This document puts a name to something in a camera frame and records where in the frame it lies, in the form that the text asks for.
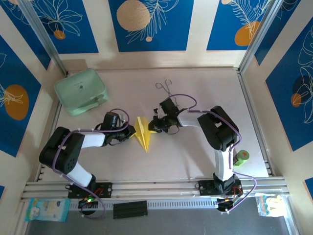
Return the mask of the yellow paper sheet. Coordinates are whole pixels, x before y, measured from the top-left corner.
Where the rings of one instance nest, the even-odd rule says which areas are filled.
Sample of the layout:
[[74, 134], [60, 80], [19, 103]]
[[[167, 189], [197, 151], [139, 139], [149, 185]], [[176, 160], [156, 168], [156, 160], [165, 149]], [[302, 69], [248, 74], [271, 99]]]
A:
[[134, 128], [138, 142], [145, 152], [148, 153], [151, 134], [156, 132], [149, 129], [149, 122], [145, 117], [136, 117]]

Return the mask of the mint green zip pouch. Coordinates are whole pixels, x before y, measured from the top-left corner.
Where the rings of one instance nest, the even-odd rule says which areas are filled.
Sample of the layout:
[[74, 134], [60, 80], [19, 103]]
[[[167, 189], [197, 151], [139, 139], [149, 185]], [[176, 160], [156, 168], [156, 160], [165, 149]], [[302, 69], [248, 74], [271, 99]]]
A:
[[71, 116], [77, 116], [108, 100], [105, 84], [94, 69], [86, 69], [55, 83], [56, 95]]

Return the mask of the black ribbed block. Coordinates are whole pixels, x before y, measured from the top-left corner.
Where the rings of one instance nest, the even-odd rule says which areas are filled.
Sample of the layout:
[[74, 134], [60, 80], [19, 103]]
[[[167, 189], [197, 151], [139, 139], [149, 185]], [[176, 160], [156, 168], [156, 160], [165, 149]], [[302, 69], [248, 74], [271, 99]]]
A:
[[113, 219], [133, 218], [147, 215], [147, 201], [118, 203], [113, 205]]

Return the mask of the black controller board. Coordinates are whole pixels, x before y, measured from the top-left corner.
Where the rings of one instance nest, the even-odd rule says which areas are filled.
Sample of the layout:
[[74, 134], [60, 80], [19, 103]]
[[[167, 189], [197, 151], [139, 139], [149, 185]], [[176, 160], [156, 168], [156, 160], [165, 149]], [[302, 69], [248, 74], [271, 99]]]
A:
[[217, 199], [217, 210], [220, 213], [229, 213], [229, 211], [235, 206], [237, 205], [240, 200], [242, 199], [242, 196], [231, 196], [231, 197], [227, 197], [227, 198], [218, 198]]
[[94, 209], [98, 207], [98, 202], [95, 198], [89, 196], [78, 202], [78, 209], [82, 216], [91, 215], [95, 212]]

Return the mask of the blue and white wipes packet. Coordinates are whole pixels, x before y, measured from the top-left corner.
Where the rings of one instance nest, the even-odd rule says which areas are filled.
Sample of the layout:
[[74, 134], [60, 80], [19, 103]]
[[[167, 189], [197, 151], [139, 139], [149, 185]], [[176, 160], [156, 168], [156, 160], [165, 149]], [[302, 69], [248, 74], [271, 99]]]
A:
[[25, 221], [65, 222], [70, 203], [71, 200], [68, 198], [59, 200], [31, 198], [26, 211]]

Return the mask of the clear plastic zip bag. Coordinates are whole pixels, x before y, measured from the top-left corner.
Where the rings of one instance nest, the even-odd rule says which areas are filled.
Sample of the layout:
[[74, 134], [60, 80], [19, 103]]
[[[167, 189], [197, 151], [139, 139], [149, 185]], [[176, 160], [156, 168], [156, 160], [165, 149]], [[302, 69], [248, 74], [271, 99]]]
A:
[[283, 194], [256, 193], [258, 214], [265, 217], [287, 216], [286, 197]]

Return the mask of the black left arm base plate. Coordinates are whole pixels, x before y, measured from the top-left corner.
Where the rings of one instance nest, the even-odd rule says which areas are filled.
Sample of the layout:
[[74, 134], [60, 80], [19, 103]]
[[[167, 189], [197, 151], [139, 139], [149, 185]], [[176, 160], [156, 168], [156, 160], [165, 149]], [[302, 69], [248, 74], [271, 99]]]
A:
[[[67, 184], [65, 189], [68, 190], [68, 198], [70, 199], [83, 199], [90, 196], [90, 193], [75, 185]], [[91, 186], [88, 186], [88, 190], [95, 193], [99, 198], [111, 198], [112, 183], [91, 183]]]

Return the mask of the aluminium frame rail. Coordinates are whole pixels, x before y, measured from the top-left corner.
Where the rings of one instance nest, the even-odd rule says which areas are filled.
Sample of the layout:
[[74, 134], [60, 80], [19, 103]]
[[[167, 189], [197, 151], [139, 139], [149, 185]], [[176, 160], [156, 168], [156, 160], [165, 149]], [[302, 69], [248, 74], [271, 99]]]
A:
[[[27, 182], [21, 201], [31, 198], [61, 199], [68, 196], [65, 181]], [[257, 178], [257, 186], [250, 196], [256, 193], [284, 194], [290, 192], [283, 177]], [[149, 200], [149, 199], [189, 199], [200, 198], [198, 179], [157, 180], [157, 181], [112, 181], [111, 200]]]

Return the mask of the aluminium side rail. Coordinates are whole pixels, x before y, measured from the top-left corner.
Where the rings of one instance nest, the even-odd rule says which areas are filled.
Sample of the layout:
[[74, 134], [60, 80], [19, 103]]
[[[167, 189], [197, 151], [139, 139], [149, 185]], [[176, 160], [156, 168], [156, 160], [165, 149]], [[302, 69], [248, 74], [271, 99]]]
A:
[[236, 72], [237, 72], [239, 83], [240, 83], [240, 86], [241, 86], [241, 89], [242, 89], [242, 92], [243, 92], [243, 95], [244, 95], [244, 98], [245, 98], [245, 102], [246, 102], [247, 108], [248, 108], [248, 111], [249, 111], [249, 115], [250, 115], [250, 118], [251, 118], [251, 121], [252, 121], [252, 125], [253, 125], [253, 128], [254, 128], [254, 132], [256, 134], [256, 138], [257, 138], [257, 141], [258, 141], [261, 153], [262, 153], [262, 157], [264, 159], [264, 162], [268, 165], [266, 167], [267, 170], [268, 170], [268, 174], [269, 174], [270, 177], [274, 177], [275, 176], [275, 172], [274, 172], [274, 170], [272, 168], [272, 165], [271, 165], [271, 162], [270, 162], [270, 159], [269, 159], [267, 145], [266, 145], [266, 142], [265, 142], [265, 139], [264, 139], [261, 127], [260, 127], [259, 122], [258, 122], [257, 114], [256, 114], [256, 111], [255, 111], [255, 108], [254, 108], [254, 105], [253, 105], [252, 98], [250, 97], [248, 86], [247, 86], [247, 84], [245, 82], [245, 78], [243, 76], [243, 73], [239, 69], [237, 69]]
[[[50, 123], [49, 132], [48, 132], [48, 136], [47, 136], [47, 138], [45, 140], [45, 143], [47, 143], [49, 138], [52, 136], [54, 130], [56, 129], [57, 122], [58, 122], [58, 119], [59, 119], [59, 115], [60, 115], [60, 112], [61, 112], [61, 108], [62, 108], [62, 105], [61, 105], [60, 101], [58, 101], [56, 106], [55, 106], [55, 109], [54, 109], [53, 119], [52, 119], [52, 121]], [[36, 172], [36, 176], [35, 176], [35, 180], [34, 180], [35, 182], [42, 180], [42, 176], [41, 176], [42, 168], [45, 169], [45, 165], [43, 165], [42, 163], [39, 163], [39, 166], [38, 166], [38, 169], [37, 169], [37, 172]]]

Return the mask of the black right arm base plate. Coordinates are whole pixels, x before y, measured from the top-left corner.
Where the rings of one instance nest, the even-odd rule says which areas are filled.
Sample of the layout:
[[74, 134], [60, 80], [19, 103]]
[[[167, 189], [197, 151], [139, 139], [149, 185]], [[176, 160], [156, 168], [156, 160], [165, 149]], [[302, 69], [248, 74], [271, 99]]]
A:
[[200, 196], [232, 196], [243, 195], [243, 190], [240, 188], [241, 181], [236, 179], [233, 184], [222, 189], [222, 184], [214, 180], [198, 181], [198, 190]]

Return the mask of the blue floral wall poster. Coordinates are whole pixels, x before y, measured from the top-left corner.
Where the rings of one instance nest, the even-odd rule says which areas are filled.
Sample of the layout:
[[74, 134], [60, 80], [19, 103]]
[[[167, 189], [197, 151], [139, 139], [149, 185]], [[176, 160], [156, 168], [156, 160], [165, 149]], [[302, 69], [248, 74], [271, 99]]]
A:
[[266, 79], [293, 151], [313, 141], [313, 20]]
[[258, 65], [261, 65], [262, 61], [300, 2], [301, 0], [283, 0], [275, 18], [273, 19], [262, 42], [254, 54]]
[[31, 2], [59, 54], [97, 53], [82, 0]]
[[3, 8], [19, 33], [23, 36], [42, 66], [47, 70], [51, 58], [18, 6], [17, 0], [0, 0], [0, 6]]
[[194, 0], [108, 0], [119, 52], [185, 51]]
[[246, 50], [271, 0], [220, 0], [208, 51]]
[[0, 150], [16, 157], [41, 84], [0, 36]]

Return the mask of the aluminium corner post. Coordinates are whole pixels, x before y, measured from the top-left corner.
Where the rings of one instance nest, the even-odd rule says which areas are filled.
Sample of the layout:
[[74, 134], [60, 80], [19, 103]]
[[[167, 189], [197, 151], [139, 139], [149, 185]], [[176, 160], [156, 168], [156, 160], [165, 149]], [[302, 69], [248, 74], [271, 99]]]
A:
[[17, 3], [32, 30], [48, 53], [49, 57], [54, 61], [61, 74], [67, 77], [68, 71], [60, 59], [56, 47], [54, 46], [50, 36], [48, 35], [44, 25], [42, 24], [31, 3], [28, 0], [17, 0]]
[[250, 45], [248, 46], [241, 63], [238, 66], [238, 74], [242, 75], [247, 69], [250, 61], [253, 59], [256, 50], [266, 35], [269, 27], [271, 26], [277, 12], [279, 11], [284, 0], [271, 0], [268, 9], [264, 13], [255, 35], [253, 36]]

